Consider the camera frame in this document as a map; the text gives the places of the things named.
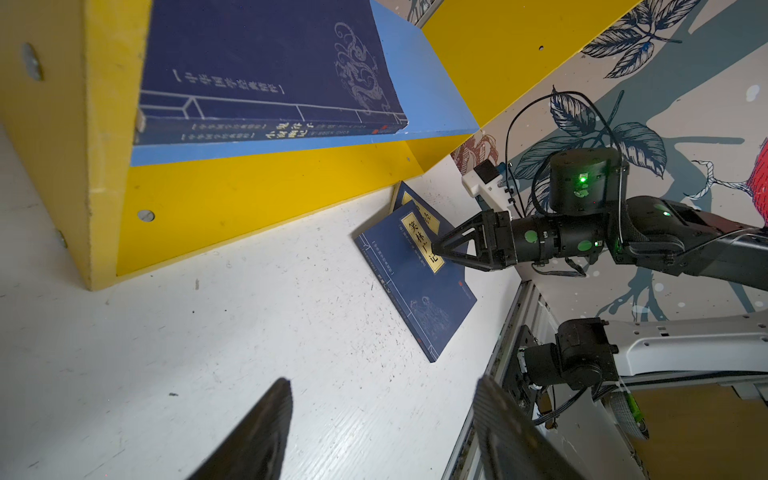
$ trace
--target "yellow title label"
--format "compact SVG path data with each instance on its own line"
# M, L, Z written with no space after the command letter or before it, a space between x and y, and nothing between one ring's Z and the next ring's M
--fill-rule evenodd
M405 215L400 221L406 230L408 230L408 233L410 233L411 238L419 248L419 252L424 256L424 260L426 260L429 268L432 269L433 273L437 273L437 271L440 270L440 267L445 264L445 260L432 253L432 242L429 241L429 237L427 237L426 232L422 229L422 225L419 223L416 215L411 212L410 214Z
M403 192L402 204L405 205L411 200L413 200L413 197L408 195L408 192ZM413 200L413 203L416 204L416 208L419 209L419 213L422 215L422 218L424 218L424 221L427 223L427 227L431 231L435 232L435 234L437 234L437 231L440 230L440 220L436 219L434 215L429 213L429 210L422 207L422 205L416 200Z

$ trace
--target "black cable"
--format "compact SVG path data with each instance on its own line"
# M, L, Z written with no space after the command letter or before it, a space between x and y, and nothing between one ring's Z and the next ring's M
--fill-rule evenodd
M565 257L565 262L568 264L568 266L575 271L571 272L569 270L550 270L548 272L545 272L543 270L539 270L536 268L535 265L531 265L531 268L538 273L539 275L556 275L556 276L582 276L586 277L587 273L584 272L584 269L581 268L581 265L575 263L573 260L571 260L568 257Z
M515 122L520 118L520 115L526 110L528 110L533 105L537 104L538 102L542 100L546 100L548 98L552 98L555 95L578 95L579 97L583 98L589 107L594 111L594 113L600 118L600 121L602 122L603 126L605 127L605 130L608 132L608 137L611 139L611 142L613 142L613 145L615 145L616 150L618 150L619 154L622 158L622 165L621 169L624 169L623 160L624 160L624 152L621 151L621 148L619 147L619 141L616 139L616 134L614 134L614 131L611 129L611 127L608 125L608 122L606 122L605 117L603 117L603 114L600 113L598 108L592 103L592 100L590 100L587 95L581 93L580 91L558 91L555 93L551 93L549 95L545 95L544 97L539 97L536 100L533 100L531 103L525 105L522 110L518 112L518 114L515 115L514 118L512 118L512 122L509 124L509 128L507 128L507 139L504 142L504 161L507 162L507 168L511 171L511 165L509 164L509 156L508 156L508 149L509 149L509 133L512 131L512 125L515 124ZM618 226L618 236L619 236L619 243L620 245L624 245L624 235L621 232L621 184L623 181L623 175L622 172L619 171L619 201L618 201L618 212L617 212L617 226ZM507 179L507 189L509 189L509 176L506 176ZM536 194L536 190L534 188L531 188L531 194ZM522 205L522 198L520 197L520 190L518 189L518 198L520 198L520 204Z
M554 410L555 410L555 407L554 407L554 385L553 385L552 386L552 411ZM555 417L552 419L552 428L556 429L557 427L558 427L558 419L557 417Z
M523 197L520 196L520 185L518 184L518 179L515 178L515 172L512 171L512 169L509 167L509 162L507 162L507 189L509 189L509 177L512 177L512 181L515 183L515 191L518 193L518 200L520 200L520 208L523 209L523 213L525 214L525 207L523 203ZM518 212L518 215L520 215L520 210L517 208L517 204L515 204L515 210Z
M601 380L597 385L592 387L592 401L594 402L598 397L598 392L603 387L603 381Z
M683 255L687 255L687 254L689 254L691 252L695 252L696 250L700 250L700 249L706 247L707 245L709 245L712 242L717 242L721 238L730 237L731 235L734 235L735 233L741 233L741 235L739 235L738 237L734 238L733 242L735 242L736 240L739 240L741 237L748 237L749 235L755 235L756 234L756 232L748 231L748 230L754 230L754 228L740 228L739 230L734 230L733 232L724 233L723 235L720 235L719 237L714 237L714 238L711 238L711 239L707 240L706 242L702 243L701 245L696 245L695 247L691 247L688 250L685 250L683 253L680 253L678 256L682 257Z
M592 397L592 401L596 402L596 401L602 399L604 396L606 396L607 394L613 392L614 390L616 390L618 388L619 388L618 385L605 386L597 395Z
M584 395L584 392L587 391L587 388L583 388L576 393L576 395L572 396L570 399L566 400L565 403L560 405L556 410L553 410L549 412L547 415L542 415L538 417L536 420L533 421L534 425L541 425L542 423L549 422L552 419L556 419L559 417L564 411L568 410L568 407L576 403L576 400L579 400L579 397Z

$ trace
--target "screw hole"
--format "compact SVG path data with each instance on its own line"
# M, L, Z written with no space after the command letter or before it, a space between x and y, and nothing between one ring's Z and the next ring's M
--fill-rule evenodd
M139 220L142 222L151 222L154 220L154 212L152 210L139 210Z

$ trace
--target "white table surface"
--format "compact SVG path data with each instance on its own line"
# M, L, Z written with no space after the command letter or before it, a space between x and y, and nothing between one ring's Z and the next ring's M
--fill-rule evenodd
M450 158L409 184L479 210ZM519 277L468 270L430 364L352 240L391 193L92 293L0 132L0 478L185 478L280 376L282 478L439 478Z

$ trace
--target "dark blue book cover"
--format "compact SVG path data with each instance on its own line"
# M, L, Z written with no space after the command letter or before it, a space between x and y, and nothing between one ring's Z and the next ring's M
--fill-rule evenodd
M392 213L411 201L416 205L416 208L419 209L425 226L438 238L453 230L453 225L451 225L440 212L432 208L432 205L426 203L424 199L404 181L400 181L395 185L395 193L392 195L392 203L389 205L389 212ZM456 251L467 253L467 244L465 243L461 245Z
M410 201L355 239L430 362L477 301L465 268L432 253L435 238Z
M408 124L367 0L155 0L137 144L392 134Z

